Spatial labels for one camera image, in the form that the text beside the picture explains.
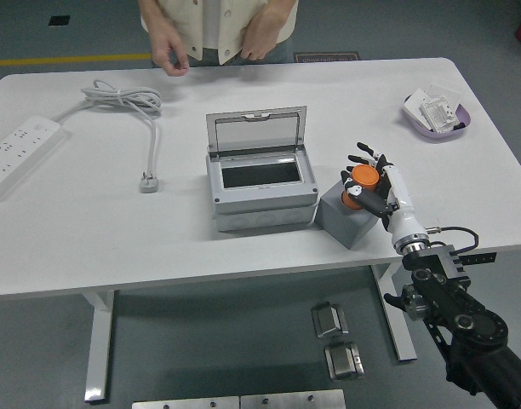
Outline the person's right hand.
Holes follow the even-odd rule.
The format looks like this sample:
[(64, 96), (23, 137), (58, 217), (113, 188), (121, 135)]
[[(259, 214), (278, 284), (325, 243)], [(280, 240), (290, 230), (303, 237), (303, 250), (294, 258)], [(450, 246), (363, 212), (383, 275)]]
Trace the person's right hand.
[(150, 32), (152, 59), (168, 76), (181, 77), (190, 65), (186, 49), (173, 28), (159, 28)]

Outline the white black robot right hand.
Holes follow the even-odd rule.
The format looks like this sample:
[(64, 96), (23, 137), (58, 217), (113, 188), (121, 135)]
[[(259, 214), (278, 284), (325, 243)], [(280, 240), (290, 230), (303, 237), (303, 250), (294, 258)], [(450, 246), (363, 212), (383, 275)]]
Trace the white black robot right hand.
[(400, 256), (426, 248), (427, 231), (415, 218), (415, 207), (399, 169), (374, 148), (362, 142), (357, 146), (369, 157), (348, 157), (354, 165), (341, 172), (342, 198), (379, 217)]

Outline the person's left hand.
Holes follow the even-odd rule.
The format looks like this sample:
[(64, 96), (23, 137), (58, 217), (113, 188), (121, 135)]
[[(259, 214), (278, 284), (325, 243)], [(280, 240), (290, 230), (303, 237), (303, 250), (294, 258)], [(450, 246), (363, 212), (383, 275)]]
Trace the person's left hand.
[(257, 12), (245, 28), (241, 57), (245, 60), (264, 59), (275, 48), (284, 24), (283, 14), (268, 5)]

